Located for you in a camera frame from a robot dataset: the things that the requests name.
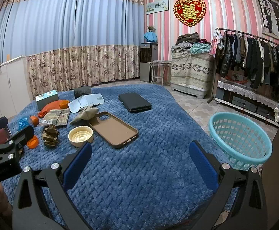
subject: small table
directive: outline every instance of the small table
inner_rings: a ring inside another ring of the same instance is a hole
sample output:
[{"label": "small table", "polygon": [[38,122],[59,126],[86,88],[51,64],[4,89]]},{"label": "small table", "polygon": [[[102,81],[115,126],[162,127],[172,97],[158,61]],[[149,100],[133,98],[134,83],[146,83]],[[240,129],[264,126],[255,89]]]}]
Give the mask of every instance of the small table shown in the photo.
[{"label": "small table", "polygon": [[[162,86],[164,86],[164,73],[166,70],[166,67],[171,66],[171,61],[161,61],[161,60],[157,60],[157,61],[148,61],[151,70],[152,70],[152,79],[151,79],[151,83],[153,83],[153,79],[154,78],[161,78],[162,79]],[[154,75],[154,68],[155,67],[163,67],[163,72],[162,75]]]}]

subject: tiled floor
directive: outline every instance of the tiled floor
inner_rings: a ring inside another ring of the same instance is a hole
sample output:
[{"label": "tiled floor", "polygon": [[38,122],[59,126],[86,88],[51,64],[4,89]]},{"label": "tiled floor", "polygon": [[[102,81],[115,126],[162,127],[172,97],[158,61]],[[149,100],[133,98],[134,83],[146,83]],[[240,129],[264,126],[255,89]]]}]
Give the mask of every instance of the tiled floor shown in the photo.
[{"label": "tiled floor", "polygon": [[[149,84],[147,82],[140,81],[138,79],[135,80],[123,80],[117,82],[111,82],[107,84],[98,85],[96,87],[107,87],[107,86],[115,86],[115,85],[131,85],[131,84]],[[184,94],[178,91],[171,91],[169,85],[164,86],[177,103],[204,129],[205,132],[209,134],[208,122],[210,117],[216,112],[234,112],[238,114],[242,114],[238,111],[235,111],[234,108],[225,106],[219,103],[215,103],[213,100],[210,104],[207,103],[207,98],[198,99],[197,97]],[[271,141],[275,137],[278,128],[272,125],[267,125],[253,117],[249,117],[244,115],[245,117],[250,118],[258,125],[260,125],[264,131],[266,131],[267,135],[270,137]]]}]

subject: blue curtain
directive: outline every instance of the blue curtain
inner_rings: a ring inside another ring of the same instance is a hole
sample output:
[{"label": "blue curtain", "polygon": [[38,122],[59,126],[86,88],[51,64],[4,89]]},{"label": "blue curtain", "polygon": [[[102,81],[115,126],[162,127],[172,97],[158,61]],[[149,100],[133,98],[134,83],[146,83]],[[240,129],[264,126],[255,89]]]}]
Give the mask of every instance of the blue curtain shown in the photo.
[{"label": "blue curtain", "polygon": [[144,42],[144,5],[129,0],[20,0],[0,11],[0,61],[51,50]]}]

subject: blue plastic bag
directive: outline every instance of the blue plastic bag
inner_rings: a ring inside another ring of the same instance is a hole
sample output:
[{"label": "blue plastic bag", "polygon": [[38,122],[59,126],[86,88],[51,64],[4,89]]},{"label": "blue plastic bag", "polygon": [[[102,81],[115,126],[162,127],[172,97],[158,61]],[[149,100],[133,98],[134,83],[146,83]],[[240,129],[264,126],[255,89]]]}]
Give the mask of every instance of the blue plastic bag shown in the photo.
[{"label": "blue plastic bag", "polygon": [[147,32],[144,35],[144,38],[146,39],[147,42],[157,42],[157,35],[154,32]]},{"label": "blue plastic bag", "polygon": [[34,127],[33,122],[32,122],[30,117],[20,118],[20,120],[18,121],[18,131],[21,131],[22,129],[24,129],[28,125]]}]

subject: clothing rack pole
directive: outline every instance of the clothing rack pole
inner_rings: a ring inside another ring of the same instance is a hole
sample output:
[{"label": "clothing rack pole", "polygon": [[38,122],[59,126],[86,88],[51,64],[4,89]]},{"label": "clothing rack pole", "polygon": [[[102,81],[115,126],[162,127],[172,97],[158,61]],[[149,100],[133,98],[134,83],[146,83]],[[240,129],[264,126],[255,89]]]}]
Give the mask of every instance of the clothing rack pole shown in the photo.
[{"label": "clothing rack pole", "polygon": [[[273,41],[270,41],[270,40],[268,40],[266,38],[263,38],[263,37],[260,37],[260,36],[254,35],[254,34],[249,34],[249,33],[246,33],[246,32],[242,32],[242,31],[238,31],[238,30],[233,30],[233,29],[228,29],[228,28],[221,28],[221,27],[217,27],[215,30],[218,30],[218,29],[219,30],[224,30],[224,31],[241,33],[241,34],[249,35],[249,36],[253,36],[255,38],[258,38],[258,39],[261,39],[261,40],[264,40],[264,41],[268,41],[268,42],[270,42],[270,43],[272,43],[274,45],[278,45],[279,46],[279,44],[277,44],[277,43],[275,43]],[[214,99],[213,91],[214,91],[214,85],[215,85],[215,77],[216,77],[216,67],[214,67],[213,84],[212,84],[212,89],[211,89],[211,95],[210,95],[209,99],[207,100],[208,104]]]}]

